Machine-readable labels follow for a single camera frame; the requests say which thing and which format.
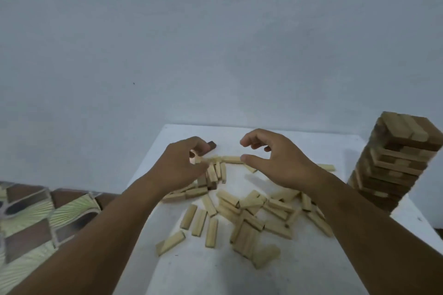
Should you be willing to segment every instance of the forearm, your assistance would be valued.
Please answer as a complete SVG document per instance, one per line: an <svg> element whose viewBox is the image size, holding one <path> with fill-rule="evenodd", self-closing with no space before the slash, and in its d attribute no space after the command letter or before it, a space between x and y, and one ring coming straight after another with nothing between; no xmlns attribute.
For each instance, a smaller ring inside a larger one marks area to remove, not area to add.
<svg viewBox="0 0 443 295"><path fill-rule="evenodd" d="M441 289L443 256L334 175L322 170L313 186L308 194L371 295Z"/></svg>
<svg viewBox="0 0 443 295"><path fill-rule="evenodd" d="M111 294L147 217L163 195L156 183L138 179L11 295Z"/></svg>

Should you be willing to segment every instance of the jenga tower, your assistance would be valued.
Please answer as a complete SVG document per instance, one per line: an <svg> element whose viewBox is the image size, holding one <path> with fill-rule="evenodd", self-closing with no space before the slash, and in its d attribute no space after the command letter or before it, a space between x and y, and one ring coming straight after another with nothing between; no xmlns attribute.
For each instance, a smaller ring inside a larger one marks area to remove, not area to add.
<svg viewBox="0 0 443 295"><path fill-rule="evenodd" d="M443 145L443 133L424 117L383 112L348 184L391 213Z"/></svg>

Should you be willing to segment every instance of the right hand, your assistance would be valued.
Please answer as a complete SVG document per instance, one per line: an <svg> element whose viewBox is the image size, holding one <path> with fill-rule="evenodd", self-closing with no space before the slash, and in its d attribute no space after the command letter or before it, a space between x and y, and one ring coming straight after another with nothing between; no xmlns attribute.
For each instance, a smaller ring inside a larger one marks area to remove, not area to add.
<svg viewBox="0 0 443 295"><path fill-rule="evenodd" d="M326 171L308 159L294 143L285 136L267 130L257 129L247 133L241 140L243 147L257 149L265 146L271 152L270 159L243 154L241 161L258 169L274 183L285 188L300 190L309 194L313 185Z"/></svg>

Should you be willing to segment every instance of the white table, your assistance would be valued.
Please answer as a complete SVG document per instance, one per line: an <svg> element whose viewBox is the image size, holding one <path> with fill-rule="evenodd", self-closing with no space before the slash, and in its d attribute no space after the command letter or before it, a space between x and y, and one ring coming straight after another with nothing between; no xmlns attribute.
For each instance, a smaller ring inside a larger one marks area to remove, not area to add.
<svg viewBox="0 0 443 295"><path fill-rule="evenodd" d="M252 151L239 144L248 131L244 128L167 124L130 183L152 167L169 143L194 135L217 144L208 156L241 155L245 152L269 156L263 150ZM334 164L337 169L335 174L343 181L348 179L365 145L356 135L275 132L294 141L314 162ZM280 187L259 172L251 174L241 165L228 164L227 183L219 185L219 189L243 197L252 189L269 194ZM215 193L210 192L210 196L216 204ZM260 245L275 243L282 252L279 260L262 270L255 270L250 261L231 249L229 236L233 225L220 215L216 216L219 218L216 249L205 248L206 221L200 238L185 231L186 240L158 258L155 244L179 229L180 220L190 203L203 208L197 198L159 204L154 209L115 294L367 294L337 240L325 236L305 217L297 221L296 236L292 241L267 232L260 234ZM261 210L258 217L267 219L273 216ZM392 213L392 218L443 254L443 241L407 196Z"/></svg>

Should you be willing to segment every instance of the white wall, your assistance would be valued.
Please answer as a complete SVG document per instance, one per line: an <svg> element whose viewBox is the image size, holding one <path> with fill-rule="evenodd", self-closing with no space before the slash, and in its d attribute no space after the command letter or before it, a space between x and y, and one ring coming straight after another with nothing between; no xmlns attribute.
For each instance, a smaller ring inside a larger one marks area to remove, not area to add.
<svg viewBox="0 0 443 295"><path fill-rule="evenodd" d="M121 191L167 122L443 128L443 0L0 0L3 180ZM435 159L411 193L443 227Z"/></svg>

